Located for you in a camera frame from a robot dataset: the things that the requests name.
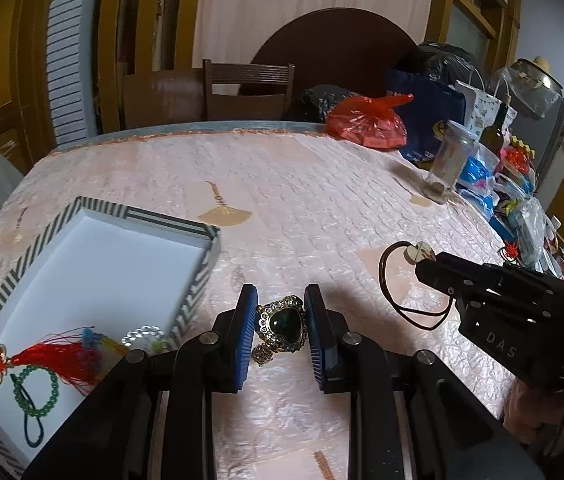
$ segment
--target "tray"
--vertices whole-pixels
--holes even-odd
[[[149,325],[170,334],[166,339],[177,346],[219,248],[214,226],[79,196],[36,237],[2,282],[0,343],[12,356],[52,333],[93,326],[120,342]],[[51,391],[48,374],[33,372],[26,388],[42,406]],[[31,448],[24,439],[24,413],[5,378],[0,462],[20,476],[82,399],[60,381],[57,403],[41,419],[44,440]],[[29,428],[37,435],[35,419]]]

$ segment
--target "glass jar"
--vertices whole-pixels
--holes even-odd
[[[466,161],[471,156],[479,136],[454,121],[448,121],[444,128],[444,139],[433,166],[422,186],[422,192],[439,204],[446,203],[460,177]]]

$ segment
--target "quilted tablecloth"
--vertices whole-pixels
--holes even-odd
[[[374,266],[396,240],[499,261],[501,242],[482,217],[459,198],[425,203],[417,196],[421,178],[397,152],[244,130],[130,137],[52,153],[0,212],[0,282],[40,227],[75,196],[198,219],[217,205],[218,192],[242,215],[222,227],[222,251],[188,336],[234,308],[244,283],[257,286],[262,304],[288,294],[302,298],[308,283],[318,283],[327,307],[344,313],[352,330],[392,351],[431,349],[498,415],[512,377],[457,332],[457,312],[434,332],[421,332],[380,292]],[[444,304],[445,297],[417,283],[399,254],[389,269],[389,288],[402,304]],[[308,345],[264,367],[252,363],[242,392],[213,399],[218,478],[320,479],[313,453],[321,450],[343,480],[348,410],[347,394],[319,391]]]

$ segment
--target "tablecloth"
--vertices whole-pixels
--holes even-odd
[[[197,219],[215,205],[214,183],[229,206],[252,214],[222,228],[222,251],[188,336],[209,330],[219,312],[234,308],[244,283],[257,286],[260,303],[303,297],[307,284],[318,283],[327,307],[344,313],[352,330],[391,351],[431,349],[498,415],[512,377],[457,332],[457,312],[434,332],[421,332],[392,310],[373,272],[378,251],[396,240],[425,240],[435,251],[479,263],[499,261],[501,241],[468,203],[458,198],[422,206],[412,200],[421,174],[397,152],[248,130],[130,137],[52,153],[0,212],[0,282],[39,229],[75,196]],[[389,267],[397,269],[389,286],[402,288],[403,304],[443,303],[397,260]],[[275,480],[298,470],[299,478],[320,478],[313,452],[321,450],[343,480],[348,410],[347,394],[319,391],[308,345],[277,354],[264,367],[252,363],[238,395],[214,394],[218,478]]]

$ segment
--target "dark blue bag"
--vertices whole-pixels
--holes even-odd
[[[406,126],[407,143],[399,149],[406,160],[433,160],[442,143],[446,121],[464,123],[464,95],[446,85],[419,74],[388,69],[386,90],[415,96],[412,102],[395,108]]]

